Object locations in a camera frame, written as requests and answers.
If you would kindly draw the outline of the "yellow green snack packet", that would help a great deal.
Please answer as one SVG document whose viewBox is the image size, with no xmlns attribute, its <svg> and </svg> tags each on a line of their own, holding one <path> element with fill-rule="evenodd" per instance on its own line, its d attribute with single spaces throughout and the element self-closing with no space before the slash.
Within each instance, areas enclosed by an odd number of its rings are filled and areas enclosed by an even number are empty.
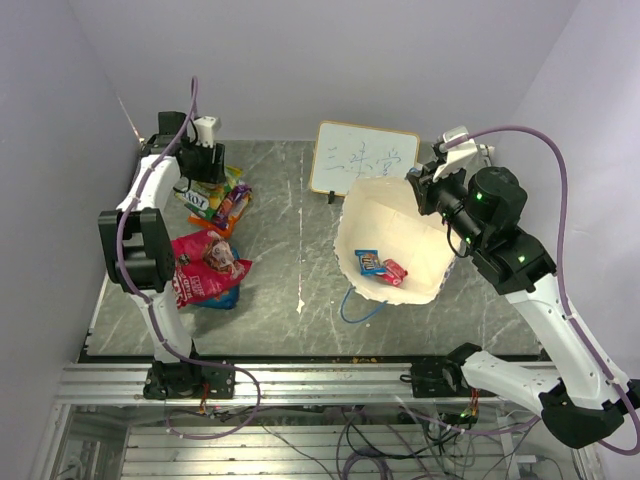
<svg viewBox="0 0 640 480">
<path fill-rule="evenodd" d="M 226 166 L 224 183 L 210 184 L 189 181 L 183 189 L 175 189 L 174 196 L 194 215 L 211 219 L 227 197 L 238 185 L 243 184 L 244 171 Z"/>
</svg>

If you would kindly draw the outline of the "blue checkered paper bag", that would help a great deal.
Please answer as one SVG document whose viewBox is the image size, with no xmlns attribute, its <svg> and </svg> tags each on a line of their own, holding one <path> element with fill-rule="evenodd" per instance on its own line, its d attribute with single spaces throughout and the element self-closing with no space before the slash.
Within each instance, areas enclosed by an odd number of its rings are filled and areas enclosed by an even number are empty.
<svg viewBox="0 0 640 480">
<path fill-rule="evenodd" d="M 459 237 L 447 232 L 438 215 L 419 214 L 408 181 L 396 177 L 355 180 L 344 198 L 334 240 L 339 269 L 349 281 L 339 307 L 342 320 L 359 324 L 386 306 L 433 302 L 455 263 L 450 243 L 459 247 Z M 363 274 L 358 251 L 375 251 L 381 262 L 394 261 L 407 276 L 393 286 L 380 275 Z M 347 317 L 345 301 L 353 293 L 378 306 L 359 318 Z"/>
</svg>

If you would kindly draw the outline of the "orange snack packet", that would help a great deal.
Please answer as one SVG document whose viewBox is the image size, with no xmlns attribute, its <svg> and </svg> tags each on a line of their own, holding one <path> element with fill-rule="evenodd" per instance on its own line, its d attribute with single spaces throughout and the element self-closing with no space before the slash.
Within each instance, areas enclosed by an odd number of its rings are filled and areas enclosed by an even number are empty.
<svg viewBox="0 0 640 480">
<path fill-rule="evenodd" d="M 196 226 L 200 229 L 215 231 L 217 234 L 219 234 L 223 238 L 228 239 L 231 237 L 236 223 L 244 215 L 244 212 L 247 209 L 249 203 L 250 203 L 250 199 L 246 198 L 241 200 L 236 206 L 234 206 L 229 216 L 227 217 L 227 221 L 223 227 L 221 227 L 216 223 L 211 223 L 205 219 L 202 219 L 193 213 L 191 213 L 188 216 L 187 221 L 189 224 L 193 226 Z"/>
</svg>

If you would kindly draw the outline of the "small red candy packet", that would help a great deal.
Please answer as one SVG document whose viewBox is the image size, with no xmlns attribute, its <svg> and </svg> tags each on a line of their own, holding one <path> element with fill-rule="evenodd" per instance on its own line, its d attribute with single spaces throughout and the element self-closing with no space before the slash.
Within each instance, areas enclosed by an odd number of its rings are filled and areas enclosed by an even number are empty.
<svg viewBox="0 0 640 480">
<path fill-rule="evenodd" d="M 380 274 L 381 278 L 388 284 L 398 287 L 408 276 L 408 272 L 392 259 L 386 259 L 382 263 L 384 271 Z"/>
</svg>

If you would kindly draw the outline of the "brown m&m packet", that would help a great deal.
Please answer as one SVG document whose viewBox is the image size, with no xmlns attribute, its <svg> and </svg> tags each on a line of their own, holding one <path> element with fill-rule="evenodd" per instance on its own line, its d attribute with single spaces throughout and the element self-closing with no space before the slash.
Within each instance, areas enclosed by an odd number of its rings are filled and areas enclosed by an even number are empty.
<svg viewBox="0 0 640 480">
<path fill-rule="evenodd" d="M 360 274 L 363 276 L 382 275 L 386 272 L 375 249 L 358 249 L 354 251 L 357 257 Z"/>
</svg>

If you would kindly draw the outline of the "red snack packet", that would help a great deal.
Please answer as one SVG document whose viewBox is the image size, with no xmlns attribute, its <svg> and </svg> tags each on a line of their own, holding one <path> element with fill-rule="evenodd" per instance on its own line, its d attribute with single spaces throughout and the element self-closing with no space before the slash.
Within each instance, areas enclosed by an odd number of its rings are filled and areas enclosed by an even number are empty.
<svg viewBox="0 0 640 480">
<path fill-rule="evenodd" d="M 234 254 L 229 242 L 213 230 L 201 230 L 171 241 L 175 256 L 172 287 L 178 308 L 220 297 L 238 286 L 253 262 Z"/>
</svg>

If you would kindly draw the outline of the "blue candy packet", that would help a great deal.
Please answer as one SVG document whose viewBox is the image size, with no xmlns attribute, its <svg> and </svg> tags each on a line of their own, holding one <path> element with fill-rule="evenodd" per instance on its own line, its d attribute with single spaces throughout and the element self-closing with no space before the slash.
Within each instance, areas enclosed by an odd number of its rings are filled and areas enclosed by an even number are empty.
<svg viewBox="0 0 640 480">
<path fill-rule="evenodd" d="M 219 295 L 213 296 L 207 300 L 196 303 L 196 306 L 202 308 L 231 310 L 233 309 L 240 297 L 240 286 L 236 285 L 231 289 L 222 291 Z"/>
</svg>

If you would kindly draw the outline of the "purple snack packet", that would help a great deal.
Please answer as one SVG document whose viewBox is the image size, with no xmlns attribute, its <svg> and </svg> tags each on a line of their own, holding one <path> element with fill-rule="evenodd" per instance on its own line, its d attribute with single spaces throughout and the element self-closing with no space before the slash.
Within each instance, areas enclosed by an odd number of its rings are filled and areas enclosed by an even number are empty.
<svg viewBox="0 0 640 480">
<path fill-rule="evenodd" d="M 224 200 L 219 205 L 215 215 L 212 217 L 211 222 L 223 227 L 232 208 L 243 199 L 249 198 L 251 200 L 251 195 L 252 189 L 246 184 L 240 184 L 234 187 L 233 190 L 226 195 Z"/>
</svg>

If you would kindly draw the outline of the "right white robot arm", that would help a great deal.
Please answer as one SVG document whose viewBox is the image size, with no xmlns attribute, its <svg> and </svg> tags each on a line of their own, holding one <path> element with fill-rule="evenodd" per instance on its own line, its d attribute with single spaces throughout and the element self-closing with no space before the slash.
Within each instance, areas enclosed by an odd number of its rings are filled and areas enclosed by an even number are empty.
<svg viewBox="0 0 640 480">
<path fill-rule="evenodd" d="M 615 370 L 577 315 L 564 312 L 556 264 L 542 243 L 518 225 L 527 201 L 504 167 L 463 171 L 444 179 L 428 168 L 406 176 L 421 215 L 439 214 L 459 234 L 473 265 L 524 318 L 555 372 L 536 374 L 465 343 L 445 358 L 442 387 L 459 396 L 485 390 L 539 416 L 564 445 L 581 449 L 604 440 L 639 406 L 639 383 Z"/>
</svg>

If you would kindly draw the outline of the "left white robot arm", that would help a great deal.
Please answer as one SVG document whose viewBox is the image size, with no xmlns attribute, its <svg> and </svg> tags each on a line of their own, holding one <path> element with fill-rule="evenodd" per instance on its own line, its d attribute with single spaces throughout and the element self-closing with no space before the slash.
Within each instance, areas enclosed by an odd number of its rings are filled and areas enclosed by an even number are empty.
<svg viewBox="0 0 640 480">
<path fill-rule="evenodd" d="M 163 210 L 180 178 L 223 176 L 220 121 L 177 111 L 158 115 L 158 131 L 141 148 L 125 199 L 100 213 L 98 228 L 109 279 L 140 310 L 154 355 L 143 396 L 147 400 L 229 399 L 235 374 L 229 365 L 202 360 L 180 320 L 173 290 L 175 256 Z"/>
</svg>

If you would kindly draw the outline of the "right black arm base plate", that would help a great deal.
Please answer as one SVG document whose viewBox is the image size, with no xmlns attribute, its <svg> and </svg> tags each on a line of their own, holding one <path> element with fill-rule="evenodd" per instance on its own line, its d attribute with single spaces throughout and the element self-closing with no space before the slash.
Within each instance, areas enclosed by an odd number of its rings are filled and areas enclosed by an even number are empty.
<svg viewBox="0 0 640 480">
<path fill-rule="evenodd" d="M 444 378 L 442 366 L 437 363 L 412 364 L 409 372 L 401 374 L 399 380 L 411 387 L 414 398 L 471 397 L 470 388 L 454 390 Z"/>
</svg>

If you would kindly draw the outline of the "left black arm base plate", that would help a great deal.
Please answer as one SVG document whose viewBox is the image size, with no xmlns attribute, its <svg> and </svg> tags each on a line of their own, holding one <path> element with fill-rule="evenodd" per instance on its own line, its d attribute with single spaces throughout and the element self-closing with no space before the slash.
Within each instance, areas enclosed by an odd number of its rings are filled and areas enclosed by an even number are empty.
<svg viewBox="0 0 640 480">
<path fill-rule="evenodd" d="M 231 399 L 234 387 L 233 370 L 183 361 L 153 361 L 147 372 L 142 395 L 147 400 Z"/>
</svg>

